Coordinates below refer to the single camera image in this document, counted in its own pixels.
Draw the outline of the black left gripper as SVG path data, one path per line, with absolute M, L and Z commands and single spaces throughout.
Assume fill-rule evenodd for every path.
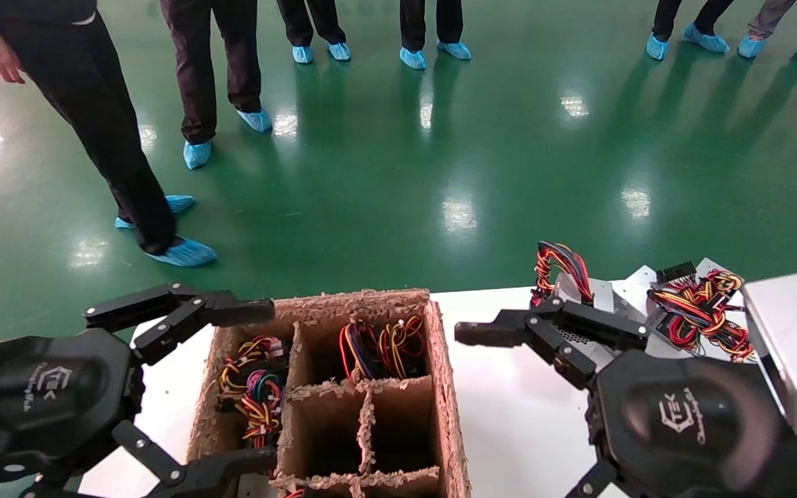
M 275 467 L 274 448 L 181 465 L 131 422 L 145 391 L 129 344 L 104 330 L 0 341 L 0 483 L 41 474 L 23 497 L 79 497 L 64 480 L 123 448 L 158 478 L 149 497 L 221 497 L 241 474 Z

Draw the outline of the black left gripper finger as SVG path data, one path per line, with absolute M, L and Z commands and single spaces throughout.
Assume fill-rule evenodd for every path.
M 274 318 L 271 299 L 240 300 L 229 290 L 201 291 L 179 282 L 115 297 L 84 312 L 89 328 L 111 333 L 158 319 L 135 339 L 144 365 L 155 365 L 209 324 L 265 324 Z

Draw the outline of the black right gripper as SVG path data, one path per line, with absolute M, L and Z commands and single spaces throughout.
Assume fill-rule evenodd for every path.
M 595 375 L 598 460 L 565 498 L 797 497 L 797 436 L 755 365 L 632 351 Z

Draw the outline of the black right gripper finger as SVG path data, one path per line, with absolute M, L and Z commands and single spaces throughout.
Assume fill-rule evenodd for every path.
M 596 363 L 562 336 L 569 332 L 620 352 L 645 350 L 645 325 L 575 302 L 551 299 L 529 310 L 504 309 L 492 322 L 457 322 L 455 339 L 468 346 L 525 344 L 576 389 L 591 389 Z

